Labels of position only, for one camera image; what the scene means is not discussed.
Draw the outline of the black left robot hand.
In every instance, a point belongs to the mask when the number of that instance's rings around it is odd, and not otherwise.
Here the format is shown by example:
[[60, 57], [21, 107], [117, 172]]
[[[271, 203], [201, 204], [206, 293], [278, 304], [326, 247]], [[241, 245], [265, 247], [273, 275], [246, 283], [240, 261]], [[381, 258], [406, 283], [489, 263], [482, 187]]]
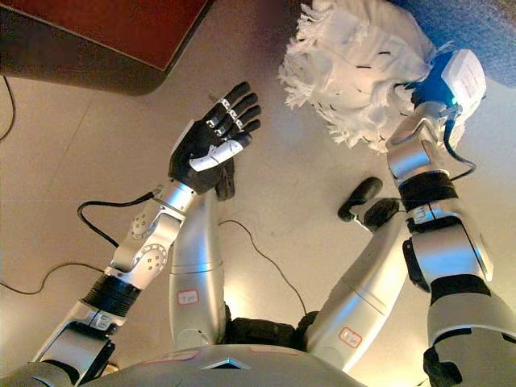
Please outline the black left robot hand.
[[257, 94], [244, 81], [236, 85], [200, 119], [194, 120], [174, 144], [169, 178], [204, 194], [222, 180], [222, 171], [252, 141], [260, 128]]

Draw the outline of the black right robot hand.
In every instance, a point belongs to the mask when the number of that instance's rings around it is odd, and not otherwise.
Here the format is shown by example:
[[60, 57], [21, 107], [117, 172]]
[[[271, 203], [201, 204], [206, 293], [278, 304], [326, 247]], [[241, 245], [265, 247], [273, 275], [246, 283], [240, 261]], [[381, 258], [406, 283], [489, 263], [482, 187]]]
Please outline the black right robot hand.
[[486, 78], [475, 53], [466, 48], [445, 52], [431, 62], [427, 77], [414, 84], [414, 106], [437, 102], [446, 106], [448, 117], [463, 123], [476, 111], [485, 96]]

